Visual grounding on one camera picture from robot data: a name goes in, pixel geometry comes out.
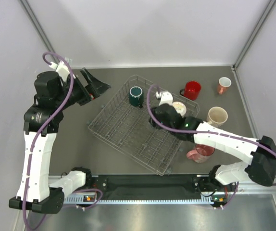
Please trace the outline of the white floral mug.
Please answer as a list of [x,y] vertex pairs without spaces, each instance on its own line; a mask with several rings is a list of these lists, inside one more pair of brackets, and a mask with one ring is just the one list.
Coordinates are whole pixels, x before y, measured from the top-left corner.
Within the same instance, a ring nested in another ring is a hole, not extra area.
[[182,102],[173,102],[172,106],[175,108],[178,114],[180,114],[182,117],[185,116],[187,108]]

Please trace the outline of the dark green mug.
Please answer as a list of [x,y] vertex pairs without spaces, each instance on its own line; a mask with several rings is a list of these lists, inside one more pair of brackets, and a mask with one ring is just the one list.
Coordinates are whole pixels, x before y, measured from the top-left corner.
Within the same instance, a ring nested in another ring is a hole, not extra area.
[[129,103],[134,107],[143,107],[144,93],[141,87],[133,86],[128,94]]

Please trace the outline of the small orange mug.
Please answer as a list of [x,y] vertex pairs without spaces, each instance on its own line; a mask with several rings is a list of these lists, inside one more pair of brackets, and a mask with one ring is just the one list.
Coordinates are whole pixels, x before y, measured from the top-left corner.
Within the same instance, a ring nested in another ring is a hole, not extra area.
[[222,95],[227,91],[227,89],[231,86],[232,81],[227,77],[221,77],[218,80],[217,93]]

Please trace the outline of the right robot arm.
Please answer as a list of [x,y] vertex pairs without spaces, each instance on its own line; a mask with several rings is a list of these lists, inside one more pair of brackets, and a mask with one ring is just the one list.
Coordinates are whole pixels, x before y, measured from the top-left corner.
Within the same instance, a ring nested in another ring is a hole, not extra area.
[[158,129],[169,131],[181,141],[206,145],[240,161],[230,165],[216,165],[209,173],[208,184],[219,191],[235,181],[252,180],[270,187],[276,176],[276,145],[272,138],[250,139],[216,128],[198,118],[182,117],[176,109],[164,103],[147,107],[150,124]]

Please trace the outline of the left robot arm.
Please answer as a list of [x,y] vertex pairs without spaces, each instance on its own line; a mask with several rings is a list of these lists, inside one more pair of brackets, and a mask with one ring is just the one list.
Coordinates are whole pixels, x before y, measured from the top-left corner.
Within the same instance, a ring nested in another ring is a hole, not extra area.
[[63,119],[59,106],[67,95],[63,109],[85,105],[100,97],[110,85],[96,79],[83,68],[79,76],[87,81],[83,86],[77,76],[65,79],[56,71],[38,74],[34,86],[36,94],[33,105],[24,115],[25,160],[22,181],[18,193],[9,200],[9,207],[31,210],[41,214],[57,214],[66,197],[75,190],[88,191],[93,185],[91,171],[74,167],[66,176],[49,184],[49,168],[52,147]]

